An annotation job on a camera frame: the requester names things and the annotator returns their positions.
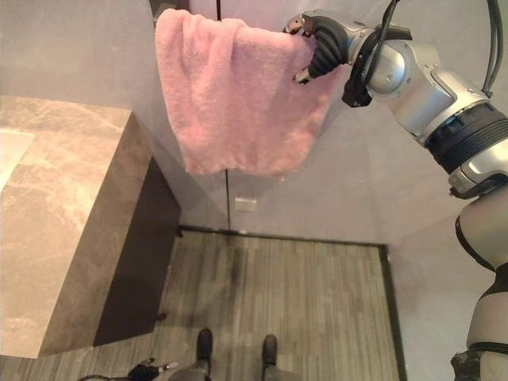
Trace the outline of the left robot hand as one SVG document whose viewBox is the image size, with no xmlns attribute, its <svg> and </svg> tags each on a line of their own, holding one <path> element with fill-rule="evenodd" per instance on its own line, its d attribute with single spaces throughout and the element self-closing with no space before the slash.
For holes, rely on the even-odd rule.
<svg viewBox="0 0 508 381">
<path fill-rule="evenodd" d="M 127 379 L 132 381 L 151 381 L 166 371 L 173 371 L 179 366 L 178 361 L 171 361 L 161 365 L 154 365 L 155 359 L 150 357 L 132 368 Z"/>
</svg>

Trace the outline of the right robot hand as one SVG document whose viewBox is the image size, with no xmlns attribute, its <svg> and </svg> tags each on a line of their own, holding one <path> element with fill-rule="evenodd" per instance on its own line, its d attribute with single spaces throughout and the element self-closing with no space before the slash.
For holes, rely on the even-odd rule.
<svg viewBox="0 0 508 381">
<path fill-rule="evenodd" d="M 293 81 L 306 84 L 347 64 L 349 47 L 360 30 L 361 27 L 340 19 L 336 12 L 329 10 L 307 10 L 291 18 L 283 27 L 284 33 L 301 33 L 315 41 L 310 63 L 294 75 Z"/>
</svg>

